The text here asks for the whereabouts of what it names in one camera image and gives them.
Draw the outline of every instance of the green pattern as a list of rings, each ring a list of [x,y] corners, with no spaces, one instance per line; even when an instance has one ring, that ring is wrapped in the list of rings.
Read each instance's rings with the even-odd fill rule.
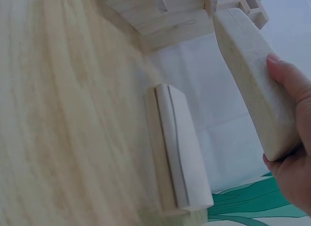
[[[215,205],[208,209],[208,220],[266,226],[255,218],[307,216],[284,198],[271,173],[263,177],[267,179],[213,194]]]

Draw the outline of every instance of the balsa wood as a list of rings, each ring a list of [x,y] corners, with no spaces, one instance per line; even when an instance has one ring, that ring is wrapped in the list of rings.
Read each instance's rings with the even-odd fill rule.
[[[207,209],[214,202],[186,96],[165,84],[155,90],[177,206]]]
[[[269,21],[269,17],[264,10],[260,0],[240,0],[241,3],[237,8],[243,10],[248,17],[253,21],[258,29]]]
[[[240,89],[264,152],[271,161],[299,143],[294,102],[268,75],[273,52],[251,20],[239,9],[217,12],[214,26],[219,49]]]
[[[106,4],[125,18],[155,50],[213,33],[213,22],[208,15],[217,10],[239,7],[251,14],[258,27],[267,22],[267,17],[261,13],[263,7],[252,11],[247,0],[106,0]]]
[[[0,225],[198,226],[159,211],[148,46],[98,0],[0,0]]]
[[[180,210],[177,207],[157,101],[156,89],[154,87],[148,88],[145,95],[146,115],[161,210],[163,214],[168,215],[183,214],[186,211]]]

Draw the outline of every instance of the wooden structure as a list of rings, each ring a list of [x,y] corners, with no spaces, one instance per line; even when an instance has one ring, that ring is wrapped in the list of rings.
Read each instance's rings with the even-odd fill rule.
[[[268,21],[260,0],[104,1],[125,18],[155,49],[214,32],[208,14],[216,10],[240,8],[259,29]]]

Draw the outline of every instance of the wooden surface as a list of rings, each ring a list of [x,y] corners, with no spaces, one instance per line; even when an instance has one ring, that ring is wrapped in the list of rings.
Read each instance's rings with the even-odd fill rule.
[[[165,217],[147,48],[96,0],[0,0],[0,225],[195,226]]]

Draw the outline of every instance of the white fabric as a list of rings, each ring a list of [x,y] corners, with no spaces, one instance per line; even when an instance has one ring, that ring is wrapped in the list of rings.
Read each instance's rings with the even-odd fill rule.
[[[276,53],[311,77],[311,0],[262,3],[270,17],[262,34]],[[151,59],[167,83],[186,94],[212,191],[268,172],[260,141],[214,34],[168,47]]]

